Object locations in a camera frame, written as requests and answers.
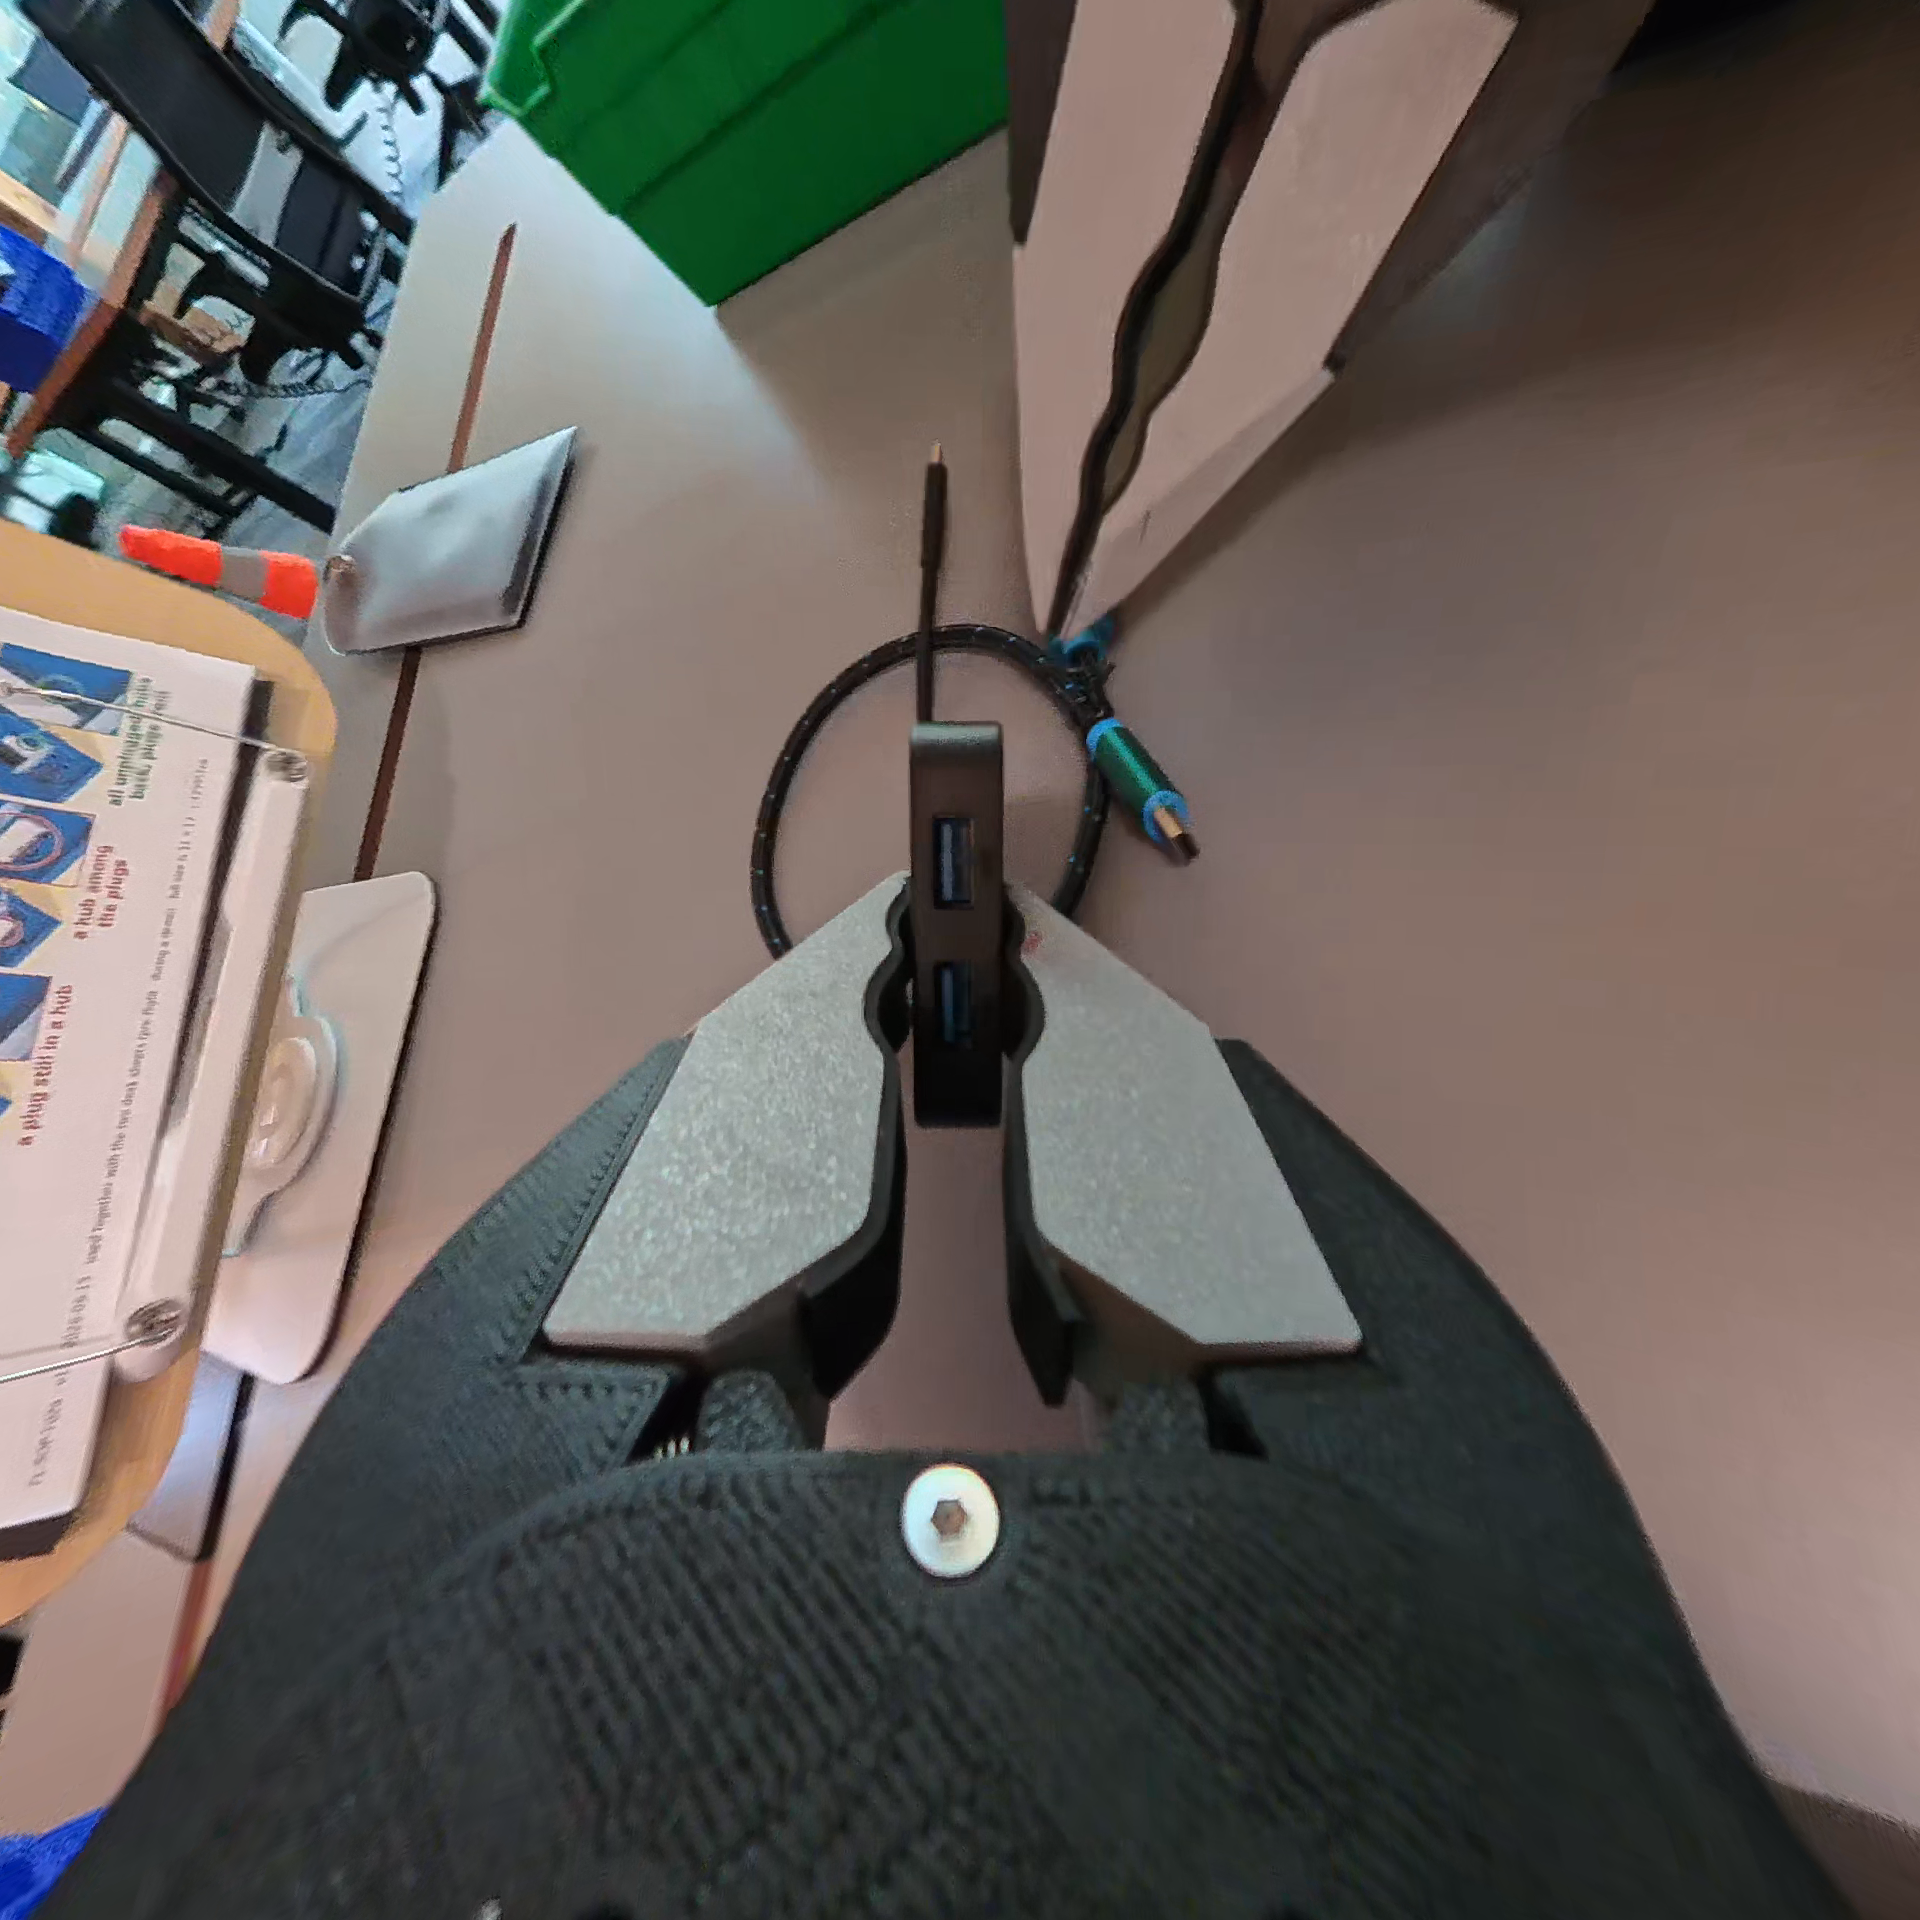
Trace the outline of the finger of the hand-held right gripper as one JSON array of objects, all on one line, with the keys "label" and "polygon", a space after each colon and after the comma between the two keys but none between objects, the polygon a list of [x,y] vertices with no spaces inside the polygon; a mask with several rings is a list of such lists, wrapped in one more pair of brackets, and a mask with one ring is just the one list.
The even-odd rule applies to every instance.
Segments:
[{"label": "finger of the hand-held right gripper", "polygon": [[1016,242],[1043,632],[1121,608],[1264,452],[1261,3],[1079,3]]},{"label": "finger of the hand-held right gripper", "polygon": [[1324,395],[1337,337],[1514,32],[1500,3],[1339,3],[1259,83],[1261,143],[1223,160],[1145,323],[1064,568],[1064,631],[1141,586]]}]

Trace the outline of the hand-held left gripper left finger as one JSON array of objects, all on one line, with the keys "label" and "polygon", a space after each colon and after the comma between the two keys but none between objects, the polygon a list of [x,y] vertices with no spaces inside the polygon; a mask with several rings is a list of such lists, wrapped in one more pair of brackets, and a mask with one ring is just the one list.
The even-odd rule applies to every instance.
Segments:
[{"label": "hand-held left gripper left finger", "polygon": [[681,1043],[543,1339],[830,1403],[898,1313],[908,879],[891,875]]}]

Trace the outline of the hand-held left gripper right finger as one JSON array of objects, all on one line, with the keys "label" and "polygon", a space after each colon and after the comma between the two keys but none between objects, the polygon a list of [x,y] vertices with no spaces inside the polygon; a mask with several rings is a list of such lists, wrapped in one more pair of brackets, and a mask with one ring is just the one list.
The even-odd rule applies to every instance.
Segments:
[{"label": "hand-held left gripper right finger", "polygon": [[1006,1290],[1040,1396],[1355,1355],[1355,1308],[1213,1029],[1022,884],[1003,961]]}]

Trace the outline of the green storage bin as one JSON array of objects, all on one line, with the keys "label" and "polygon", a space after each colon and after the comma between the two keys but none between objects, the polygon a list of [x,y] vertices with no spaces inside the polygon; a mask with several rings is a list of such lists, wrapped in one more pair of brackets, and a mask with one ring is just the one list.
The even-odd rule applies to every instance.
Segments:
[{"label": "green storage bin", "polygon": [[508,3],[484,102],[706,308],[1009,116],[1000,3]]}]

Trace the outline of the black braided cable green plugs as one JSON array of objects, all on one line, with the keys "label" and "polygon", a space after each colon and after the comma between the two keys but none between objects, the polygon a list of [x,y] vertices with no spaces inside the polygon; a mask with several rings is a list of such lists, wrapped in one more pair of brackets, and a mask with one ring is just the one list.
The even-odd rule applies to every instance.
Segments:
[{"label": "black braided cable green plugs", "polygon": [[[1006,627],[976,621],[937,627],[931,636],[931,650],[937,656],[985,656],[1025,674],[1048,699],[1058,718],[1069,720],[1086,747],[1086,804],[1062,880],[1051,892],[1051,905],[1064,916],[1079,915],[1090,884],[1102,837],[1118,812],[1127,817],[1127,821],[1138,825],[1145,842],[1175,861],[1191,861],[1198,855],[1185,789],[1162,769],[1161,756],[1145,752],[1141,734],[1113,708],[1109,674],[1118,639],[1118,611],[1108,611],[1079,632],[1056,636],[1048,644],[1034,644]],[[779,902],[779,837],[793,778],[818,734],[855,693],[891,668],[915,666],[918,656],[918,636],[894,636],[853,660],[834,682],[825,682],[824,693],[814,694],[796,726],[786,731],[782,754],[775,756],[770,778],[760,789],[749,855],[749,898],[755,928],[770,955],[785,955],[793,945]]]}]

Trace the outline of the small black hub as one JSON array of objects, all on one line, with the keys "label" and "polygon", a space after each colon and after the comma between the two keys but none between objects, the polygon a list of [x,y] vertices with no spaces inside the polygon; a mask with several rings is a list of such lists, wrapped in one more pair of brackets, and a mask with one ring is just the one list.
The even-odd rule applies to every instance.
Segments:
[{"label": "small black hub", "polygon": [[912,731],[912,1043],[924,1130],[997,1125],[1003,1099],[1003,729]]}]

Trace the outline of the wooden stand board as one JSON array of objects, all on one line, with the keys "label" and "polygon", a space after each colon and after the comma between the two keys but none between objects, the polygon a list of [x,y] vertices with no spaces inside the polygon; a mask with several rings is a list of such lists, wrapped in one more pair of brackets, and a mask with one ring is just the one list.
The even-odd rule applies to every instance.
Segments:
[{"label": "wooden stand board", "polygon": [[223,1159],[202,1181],[205,1219],[193,1240],[189,1290],[167,1295],[167,1304],[181,1306],[181,1324],[167,1343],[112,1359],[114,1379],[105,1393],[100,1432],[78,1511],[49,1552],[5,1559],[5,1626],[18,1629],[133,1521],[181,1445],[202,1359],[213,1284],[223,1264],[223,1222],[235,1197],[242,1135],[269,1060],[279,974],[291,953],[296,884],[340,718],[315,662],[250,611],[151,573],[133,573],[105,556],[88,556],[18,522],[5,522],[5,608],[32,616],[73,616],[105,632],[252,666],[255,684],[264,693],[262,736],[269,741],[269,754],[303,759],[303,812],[288,844],[271,937],[262,949],[269,974],[244,998],[231,998],[217,979],[205,979],[213,1012],[242,1012],[250,1026],[244,1053],[235,1063],[231,1086],[223,1093],[223,1107],[217,1107],[226,1125]]}]

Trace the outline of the orange traffic cone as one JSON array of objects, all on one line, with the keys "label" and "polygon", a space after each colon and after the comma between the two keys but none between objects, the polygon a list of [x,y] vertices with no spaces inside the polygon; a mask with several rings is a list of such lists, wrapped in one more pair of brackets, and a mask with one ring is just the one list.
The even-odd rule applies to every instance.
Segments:
[{"label": "orange traffic cone", "polygon": [[158,573],[242,596],[279,616],[308,621],[319,600],[318,562],[294,553],[238,549],[139,522],[119,529],[119,553]]}]

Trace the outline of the black office chair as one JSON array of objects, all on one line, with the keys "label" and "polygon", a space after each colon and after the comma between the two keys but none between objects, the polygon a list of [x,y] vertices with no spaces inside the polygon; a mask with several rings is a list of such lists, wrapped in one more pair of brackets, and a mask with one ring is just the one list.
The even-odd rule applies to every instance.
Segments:
[{"label": "black office chair", "polygon": [[153,154],[158,211],[132,233],[132,264],[96,299],[54,371],[18,401],[7,450],[68,431],[195,508],[244,494],[329,536],[338,506],[193,419],[174,385],[158,399],[147,317],[178,250],[205,295],[250,321],[231,354],[250,388],[279,360],[319,349],[365,371],[387,347],[373,299],[401,274],[410,211],[328,143],[279,92],[220,50],[182,3],[25,3],[36,32]]}]

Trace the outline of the small blue crate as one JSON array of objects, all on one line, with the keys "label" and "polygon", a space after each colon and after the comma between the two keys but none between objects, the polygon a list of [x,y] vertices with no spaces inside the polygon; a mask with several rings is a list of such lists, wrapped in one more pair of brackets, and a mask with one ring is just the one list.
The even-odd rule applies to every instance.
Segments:
[{"label": "small blue crate", "polygon": [[65,260],[5,227],[5,354],[62,349],[85,299],[85,283]]}]

